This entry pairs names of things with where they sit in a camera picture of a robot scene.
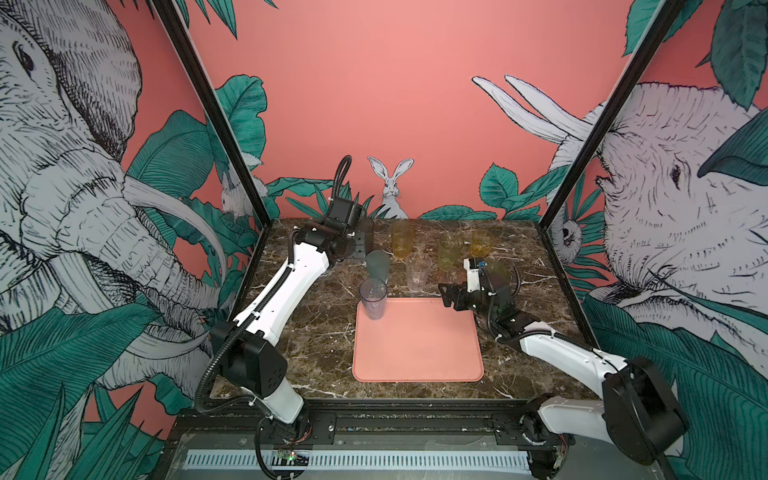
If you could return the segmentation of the dark smoky tumbler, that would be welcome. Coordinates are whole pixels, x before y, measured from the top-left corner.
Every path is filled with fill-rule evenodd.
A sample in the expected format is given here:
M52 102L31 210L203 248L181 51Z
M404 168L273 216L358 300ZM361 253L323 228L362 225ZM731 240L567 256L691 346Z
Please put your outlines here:
M362 258L365 258L373 250L373 241L374 222L370 218L364 217L359 221L356 230L356 243Z

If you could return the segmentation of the amber yellow tumbler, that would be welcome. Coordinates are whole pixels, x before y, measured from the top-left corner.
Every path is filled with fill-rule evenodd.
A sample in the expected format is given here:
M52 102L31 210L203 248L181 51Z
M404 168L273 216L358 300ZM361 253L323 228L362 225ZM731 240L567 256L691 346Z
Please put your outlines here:
M398 219L390 227L390 246L398 260L405 260L412 252L415 224L410 220Z

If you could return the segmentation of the blue-grey clear tumbler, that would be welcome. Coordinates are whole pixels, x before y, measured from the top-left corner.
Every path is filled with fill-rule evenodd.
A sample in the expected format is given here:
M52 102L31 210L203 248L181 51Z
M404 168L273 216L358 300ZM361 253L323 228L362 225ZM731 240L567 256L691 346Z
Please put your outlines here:
M388 296L386 283L379 278L368 278L362 282L358 291L367 317L371 320L381 319L385 313Z

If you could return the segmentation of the pink plastic tray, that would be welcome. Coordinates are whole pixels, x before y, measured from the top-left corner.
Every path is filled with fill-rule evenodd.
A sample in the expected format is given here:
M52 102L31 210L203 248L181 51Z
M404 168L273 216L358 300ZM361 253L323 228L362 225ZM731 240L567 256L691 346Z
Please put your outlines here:
M481 380L473 313L439 298L389 298L384 315L372 320L358 304L352 374L367 383Z

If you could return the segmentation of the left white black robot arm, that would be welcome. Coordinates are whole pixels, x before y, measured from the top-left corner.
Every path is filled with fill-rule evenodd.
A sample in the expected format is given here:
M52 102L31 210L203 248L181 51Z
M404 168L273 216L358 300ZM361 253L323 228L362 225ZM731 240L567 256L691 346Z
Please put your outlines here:
M211 330L214 356L195 392L197 412L212 414L248 400L284 424L297 421L304 400L286 379L287 360L277 344L315 281L355 252L363 217L358 202L334 198L320 221L291 233L287 258L264 290L233 319Z

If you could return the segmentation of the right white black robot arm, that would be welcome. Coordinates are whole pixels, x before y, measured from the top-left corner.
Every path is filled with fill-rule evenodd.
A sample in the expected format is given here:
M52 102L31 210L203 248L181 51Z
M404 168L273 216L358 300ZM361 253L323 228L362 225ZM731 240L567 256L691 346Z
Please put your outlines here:
M438 290L445 307L471 312L496 343L550 364L596 395L594 401L543 395L529 402L518 421L529 443L582 436L650 465L689 430L687 414L650 359L626 359L569 339L519 309L517 289L484 269L471 269L465 282L441 283Z

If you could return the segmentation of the teal frosted tumbler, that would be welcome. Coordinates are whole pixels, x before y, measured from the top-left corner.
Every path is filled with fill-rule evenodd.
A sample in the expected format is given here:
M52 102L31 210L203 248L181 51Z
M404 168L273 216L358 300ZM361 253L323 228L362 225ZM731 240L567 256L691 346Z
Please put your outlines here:
M390 273L390 255L383 250L373 250L365 258L367 272L370 278L388 282Z

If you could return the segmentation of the yellow short tumbler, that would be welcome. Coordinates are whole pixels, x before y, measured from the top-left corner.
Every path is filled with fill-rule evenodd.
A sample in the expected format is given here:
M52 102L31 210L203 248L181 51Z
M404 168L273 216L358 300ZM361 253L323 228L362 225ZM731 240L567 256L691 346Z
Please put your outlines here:
M470 256L487 258L493 251L494 242L494 236L490 232L474 230L471 235Z

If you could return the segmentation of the light green tumbler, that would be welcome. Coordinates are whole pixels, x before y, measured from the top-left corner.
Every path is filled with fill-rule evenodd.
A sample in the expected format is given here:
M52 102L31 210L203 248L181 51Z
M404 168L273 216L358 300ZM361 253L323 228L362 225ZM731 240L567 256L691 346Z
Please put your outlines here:
M438 246L438 267L443 270L459 267L462 262L464 241L456 232L443 232Z

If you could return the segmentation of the clear colourless tumbler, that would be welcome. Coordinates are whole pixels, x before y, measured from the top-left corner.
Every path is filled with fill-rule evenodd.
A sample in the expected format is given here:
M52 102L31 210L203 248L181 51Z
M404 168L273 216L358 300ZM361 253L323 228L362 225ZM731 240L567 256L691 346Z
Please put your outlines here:
M431 258L424 253L414 252L406 258L405 263L408 289L413 292L423 291L432 269Z

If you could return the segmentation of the left black frame post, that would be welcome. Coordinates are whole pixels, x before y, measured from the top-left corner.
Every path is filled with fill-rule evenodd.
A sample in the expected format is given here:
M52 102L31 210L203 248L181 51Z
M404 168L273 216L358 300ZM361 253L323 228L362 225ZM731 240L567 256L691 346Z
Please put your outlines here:
M174 50L176 51L185 72L192 83L198 99L200 100L207 118L210 120L227 159L239 178L248 203L260 227L269 229L272 220L266 207L257 192L253 177L244 162L235 135L226 118L216 92L195 50L193 42L187 32L178 5L175 1L154 0L152 5L160 18Z

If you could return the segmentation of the black frame post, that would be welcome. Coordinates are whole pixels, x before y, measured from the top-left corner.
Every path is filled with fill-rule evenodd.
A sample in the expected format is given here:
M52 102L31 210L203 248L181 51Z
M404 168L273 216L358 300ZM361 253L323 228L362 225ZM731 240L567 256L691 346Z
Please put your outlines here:
M207 118L210 120L227 159L239 178L248 203L260 227L269 229L272 220L266 207L257 192L253 177L244 162L235 135L226 118L216 92L195 50L193 42L187 32L178 5L175 1L154 0L152 5L160 18L174 50L176 51L185 72L192 83L198 99L200 100Z
M661 1L657 6L650 23L640 38L636 50L633 52L619 81L607 99L595 126L589 132L563 183L557 190L554 199L541 217L538 223L541 229L546 230L553 223L576 183L595 157L598 146L604 140L616 117L623 109L633 88L663 43L663 39L685 4L686 1L684 0L667 0Z

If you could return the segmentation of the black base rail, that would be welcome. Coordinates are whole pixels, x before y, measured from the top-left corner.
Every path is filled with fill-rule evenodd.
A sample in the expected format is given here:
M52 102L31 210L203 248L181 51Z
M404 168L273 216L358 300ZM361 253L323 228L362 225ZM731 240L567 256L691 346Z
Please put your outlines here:
M329 445L345 434L489 436L501 446L532 450L573 441L535 427L528 403L509 399L307 399L298 419L288 424L245 404L211 415L187 409L169 439L178 442L192 433L253 434L258 427L264 443L296 439L301 446Z

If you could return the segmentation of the right black frame post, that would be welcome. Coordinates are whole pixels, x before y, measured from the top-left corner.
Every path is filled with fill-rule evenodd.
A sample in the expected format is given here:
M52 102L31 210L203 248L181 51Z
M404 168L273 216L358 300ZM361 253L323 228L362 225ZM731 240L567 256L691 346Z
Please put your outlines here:
M684 0L667 0L661 1L657 6L650 23L640 38L636 50L633 52L619 81L607 99L595 126L589 132L563 183L557 190L554 199L541 217L538 223L541 229L546 230L553 223L576 183L595 157L598 146L604 140L616 117L623 109L633 88L663 43L663 39L685 4L686 1Z

